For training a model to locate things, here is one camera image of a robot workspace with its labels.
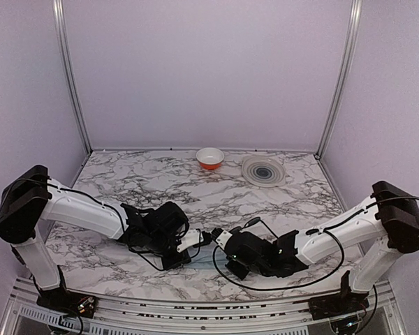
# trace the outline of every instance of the bowl rim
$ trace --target bowl rim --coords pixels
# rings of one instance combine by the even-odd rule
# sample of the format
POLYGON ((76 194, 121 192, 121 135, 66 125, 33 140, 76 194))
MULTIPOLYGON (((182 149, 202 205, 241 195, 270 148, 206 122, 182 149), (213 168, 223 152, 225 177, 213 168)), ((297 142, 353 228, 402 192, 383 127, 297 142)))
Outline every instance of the bowl rim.
POLYGON ((198 150, 196 152, 196 159, 197 159, 197 161, 199 163, 202 163, 202 164, 206 164, 206 165, 217 165, 217 164, 220 164, 220 163, 223 162, 223 160, 225 159, 225 154, 220 149, 213 148, 213 147, 206 147, 206 148, 202 148, 202 149, 200 149, 200 150, 198 150), (218 161, 217 163, 205 163, 204 161, 202 161, 202 159, 204 159, 204 158, 202 158, 202 157, 199 158, 199 154, 201 155, 204 150, 214 150, 215 152, 217 152, 218 154, 220 154, 221 155, 220 161, 218 161))

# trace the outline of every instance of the concentric circle pattern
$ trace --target concentric circle pattern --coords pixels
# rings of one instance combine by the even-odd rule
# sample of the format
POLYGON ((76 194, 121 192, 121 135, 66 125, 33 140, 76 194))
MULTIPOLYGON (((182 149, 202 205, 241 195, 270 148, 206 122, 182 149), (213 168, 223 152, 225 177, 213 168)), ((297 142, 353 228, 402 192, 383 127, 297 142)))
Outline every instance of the concentric circle pattern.
POLYGON ((268 157, 250 156, 242 164, 242 176, 260 187, 275 187, 284 184, 286 172, 281 164, 268 157))

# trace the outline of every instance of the bowl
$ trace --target bowl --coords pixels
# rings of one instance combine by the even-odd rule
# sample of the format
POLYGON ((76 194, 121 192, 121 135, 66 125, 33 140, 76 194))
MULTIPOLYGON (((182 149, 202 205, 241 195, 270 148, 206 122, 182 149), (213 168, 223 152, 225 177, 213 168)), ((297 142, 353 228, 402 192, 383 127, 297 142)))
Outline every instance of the bowl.
POLYGON ((202 168, 215 170, 222 165, 225 155, 216 148, 203 148, 197 151, 196 158, 202 168))

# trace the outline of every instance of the wall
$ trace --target wall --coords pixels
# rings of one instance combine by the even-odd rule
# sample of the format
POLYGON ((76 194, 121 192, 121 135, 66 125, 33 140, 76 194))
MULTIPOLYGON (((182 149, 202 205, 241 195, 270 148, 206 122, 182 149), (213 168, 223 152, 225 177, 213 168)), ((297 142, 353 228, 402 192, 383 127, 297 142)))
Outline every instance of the wall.
MULTIPOLYGON (((70 184, 85 158, 62 71, 51 2, 0 0, 0 196, 37 163, 70 184)), ((22 270, 0 240, 0 319, 22 270)))
POLYGON ((315 151, 350 11, 344 0, 65 0, 92 145, 315 151))
MULTIPOLYGON (((349 207, 381 179, 419 195, 419 1, 364 1, 324 159, 349 207)), ((419 252, 392 268, 390 282, 408 334, 419 334, 419 252)))

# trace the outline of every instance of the marble table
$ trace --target marble table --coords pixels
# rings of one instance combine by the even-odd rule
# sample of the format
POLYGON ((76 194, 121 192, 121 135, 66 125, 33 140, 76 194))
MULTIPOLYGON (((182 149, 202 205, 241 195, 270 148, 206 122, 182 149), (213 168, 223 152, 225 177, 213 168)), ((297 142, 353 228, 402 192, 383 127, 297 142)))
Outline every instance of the marble table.
MULTIPOLYGON (((312 155, 226 151, 223 166, 210 172, 200 168, 195 154, 193 150, 94 152, 75 188, 99 200, 125 202, 139 208, 157 208, 172 200, 185 211, 191 227, 206 231, 215 227, 231 229, 260 216, 282 235, 318 225, 341 212, 312 155), (241 174, 242 159, 252 154, 279 161, 286 169, 285 186, 260 188, 245 181, 241 174)), ((262 237, 270 235, 260 224, 250 229, 262 237)), ((361 257, 357 246, 347 248, 344 266, 323 282, 299 290, 256 292, 227 282, 209 262, 204 262, 214 245, 202 248, 200 262, 170 271, 157 271, 128 252, 124 245, 63 223, 54 225, 47 247, 70 288, 173 301, 272 299, 332 290, 339 287, 341 275, 361 257)), ((158 258, 152 260, 160 265, 158 258)), ((257 288, 306 283, 327 274, 338 261, 339 253, 288 278, 249 274, 243 283, 257 288)))

